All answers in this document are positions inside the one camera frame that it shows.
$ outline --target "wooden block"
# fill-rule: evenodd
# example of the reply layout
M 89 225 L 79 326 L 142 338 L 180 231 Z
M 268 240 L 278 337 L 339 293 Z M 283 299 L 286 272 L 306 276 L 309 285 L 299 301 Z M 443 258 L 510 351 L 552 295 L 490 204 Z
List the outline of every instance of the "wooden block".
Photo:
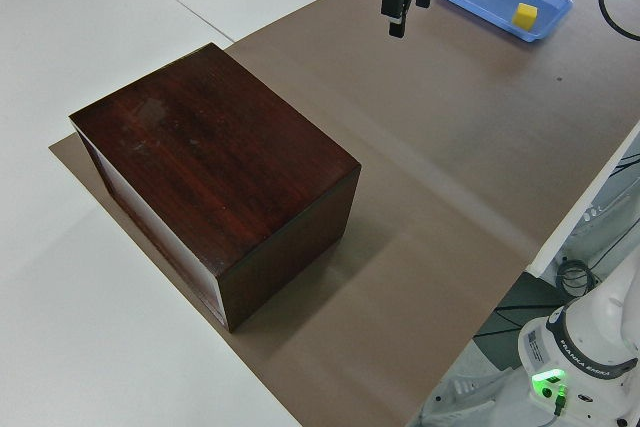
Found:
M 212 44 L 71 120 L 111 195 L 229 330 L 342 236 L 360 164 Z

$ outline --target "green light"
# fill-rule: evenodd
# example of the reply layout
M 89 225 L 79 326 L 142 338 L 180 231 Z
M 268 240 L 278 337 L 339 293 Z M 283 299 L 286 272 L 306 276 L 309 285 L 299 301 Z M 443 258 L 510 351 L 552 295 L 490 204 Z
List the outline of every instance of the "green light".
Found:
M 545 396 L 543 394 L 543 389 L 553 388 L 557 384 L 557 382 L 559 382 L 561 379 L 564 379 L 565 376 L 566 374 L 562 369 L 547 370 L 546 372 L 540 372 L 539 374 L 535 374 L 534 376 L 532 376 L 531 384 L 533 385 L 533 390 L 535 390 L 538 395 L 548 398 L 548 396 Z M 564 386 L 560 386 L 558 395 L 564 395 L 563 387 Z

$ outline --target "brown paper sheet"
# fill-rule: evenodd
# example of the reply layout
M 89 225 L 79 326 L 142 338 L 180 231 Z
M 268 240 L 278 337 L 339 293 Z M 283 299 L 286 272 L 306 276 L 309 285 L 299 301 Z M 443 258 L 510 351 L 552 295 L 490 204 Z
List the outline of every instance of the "brown paper sheet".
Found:
M 235 334 L 210 319 L 303 426 L 409 421 L 640 118 L 638 46 L 574 2 L 526 44 L 444 0 L 404 40 L 380 0 L 320 0 L 228 50 L 363 164 L 343 240 Z M 79 140 L 52 150 L 171 276 Z

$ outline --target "yellow cube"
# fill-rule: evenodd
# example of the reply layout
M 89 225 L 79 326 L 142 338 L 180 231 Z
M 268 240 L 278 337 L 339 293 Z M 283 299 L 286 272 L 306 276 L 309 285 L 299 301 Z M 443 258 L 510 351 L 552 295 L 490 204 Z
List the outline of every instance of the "yellow cube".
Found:
M 511 23 L 517 25 L 521 29 L 531 30 L 536 18 L 538 17 L 538 8 L 529 4 L 518 4 L 516 13 L 513 14 Z

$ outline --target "box side panel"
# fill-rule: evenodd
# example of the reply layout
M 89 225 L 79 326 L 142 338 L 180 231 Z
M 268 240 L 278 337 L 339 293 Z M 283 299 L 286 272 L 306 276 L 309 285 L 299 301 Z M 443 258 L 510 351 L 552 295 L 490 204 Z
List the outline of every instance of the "box side panel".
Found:
M 229 330 L 234 330 L 309 263 L 342 237 L 360 166 L 242 262 L 218 278 Z
M 80 130 L 78 133 L 113 198 L 160 250 L 205 306 L 226 326 L 224 307 L 215 276 L 167 227 L 91 141 Z

